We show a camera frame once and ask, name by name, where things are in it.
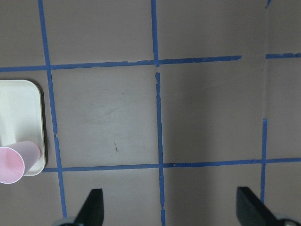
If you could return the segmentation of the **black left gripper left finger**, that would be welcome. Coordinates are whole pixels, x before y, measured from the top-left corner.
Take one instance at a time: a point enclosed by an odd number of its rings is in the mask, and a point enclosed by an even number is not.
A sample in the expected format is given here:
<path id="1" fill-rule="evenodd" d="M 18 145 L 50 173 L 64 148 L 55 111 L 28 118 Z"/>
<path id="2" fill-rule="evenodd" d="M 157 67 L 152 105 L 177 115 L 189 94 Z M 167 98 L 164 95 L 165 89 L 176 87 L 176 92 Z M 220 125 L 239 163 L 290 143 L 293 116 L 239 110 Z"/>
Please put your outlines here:
<path id="1" fill-rule="evenodd" d="M 77 214 L 76 226 L 102 226 L 104 221 L 103 190 L 92 189 Z"/>

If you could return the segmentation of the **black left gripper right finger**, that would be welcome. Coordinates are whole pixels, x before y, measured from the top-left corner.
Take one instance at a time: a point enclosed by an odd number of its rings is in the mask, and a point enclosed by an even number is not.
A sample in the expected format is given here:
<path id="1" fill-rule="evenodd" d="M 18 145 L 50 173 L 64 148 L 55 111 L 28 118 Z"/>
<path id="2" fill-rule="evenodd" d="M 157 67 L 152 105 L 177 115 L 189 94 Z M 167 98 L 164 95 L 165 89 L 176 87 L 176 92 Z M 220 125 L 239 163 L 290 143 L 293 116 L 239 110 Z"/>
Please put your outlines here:
<path id="1" fill-rule="evenodd" d="M 277 218 L 249 187 L 237 187 L 236 216 L 241 226 L 278 226 Z"/>

